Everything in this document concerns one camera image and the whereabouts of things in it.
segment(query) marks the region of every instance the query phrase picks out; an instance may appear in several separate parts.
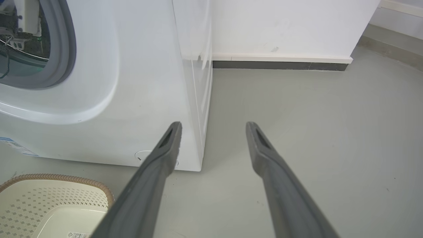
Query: washing machine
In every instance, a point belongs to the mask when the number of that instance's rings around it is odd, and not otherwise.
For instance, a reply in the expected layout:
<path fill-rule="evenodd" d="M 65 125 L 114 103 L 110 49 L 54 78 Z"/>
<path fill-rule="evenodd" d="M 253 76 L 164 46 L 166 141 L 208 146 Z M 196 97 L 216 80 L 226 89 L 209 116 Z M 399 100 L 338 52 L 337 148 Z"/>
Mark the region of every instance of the washing machine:
<path fill-rule="evenodd" d="M 0 140 L 139 166 L 180 121 L 176 169 L 200 171 L 211 29 L 208 0 L 0 0 Z"/>

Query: baseboard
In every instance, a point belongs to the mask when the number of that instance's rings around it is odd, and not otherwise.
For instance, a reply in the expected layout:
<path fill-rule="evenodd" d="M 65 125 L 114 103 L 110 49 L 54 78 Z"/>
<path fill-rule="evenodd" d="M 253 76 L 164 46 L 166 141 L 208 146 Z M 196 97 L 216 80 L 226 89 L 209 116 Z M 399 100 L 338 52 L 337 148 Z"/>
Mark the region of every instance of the baseboard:
<path fill-rule="evenodd" d="M 333 63 L 351 64 L 351 57 L 304 57 L 304 56 L 275 56 L 275 55 L 229 55 L 213 54 L 213 61 L 264 61 L 264 62 L 305 62 L 305 63 Z"/>
<path fill-rule="evenodd" d="M 367 48 L 382 56 L 408 64 L 417 70 L 423 71 L 423 56 L 414 52 L 367 36 L 361 36 L 357 46 Z"/>
<path fill-rule="evenodd" d="M 276 62 L 276 61 L 213 61 L 214 69 L 294 69 L 345 71 L 348 64 Z"/>
<path fill-rule="evenodd" d="M 399 11 L 416 17 L 423 17 L 423 8 L 390 0 L 381 0 L 380 8 Z"/>

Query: label sticker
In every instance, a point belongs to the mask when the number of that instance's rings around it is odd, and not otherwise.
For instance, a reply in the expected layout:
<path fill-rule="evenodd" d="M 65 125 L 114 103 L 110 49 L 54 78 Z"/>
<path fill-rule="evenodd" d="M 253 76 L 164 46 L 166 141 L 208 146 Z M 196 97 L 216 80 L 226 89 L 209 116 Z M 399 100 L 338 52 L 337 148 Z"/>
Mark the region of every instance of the label sticker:
<path fill-rule="evenodd" d="M 0 137 L 0 141 L 3 141 L 8 146 L 15 149 L 17 152 L 23 154 L 23 155 L 30 155 L 30 156 L 38 156 L 36 153 L 33 153 L 32 151 L 28 150 L 27 148 L 23 147 L 22 145 L 18 144 L 14 140 L 7 138 L 7 137 Z"/>
<path fill-rule="evenodd" d="M 82 232 L 68 232 L 67 238 L 88 238 L 90 234 Z"/>

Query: gray floor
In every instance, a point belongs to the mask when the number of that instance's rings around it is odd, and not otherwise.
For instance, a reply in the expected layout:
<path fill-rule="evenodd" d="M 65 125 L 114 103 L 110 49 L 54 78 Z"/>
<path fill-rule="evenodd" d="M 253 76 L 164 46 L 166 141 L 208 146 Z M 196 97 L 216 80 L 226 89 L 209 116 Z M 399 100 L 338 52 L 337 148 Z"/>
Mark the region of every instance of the gray floor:
<path fill-rule="evenodd" d="M 215 70 L 203 170 L 170 175 L 155 237 L 274 236 L 247 121 L 261 126 L 341 237 L 421 237 L 423 72 L 360 48 L 352 57 L 345 72 Z M 0 183 L 59 173 L 119 194 L 136 170 L 0 152 Z"/>

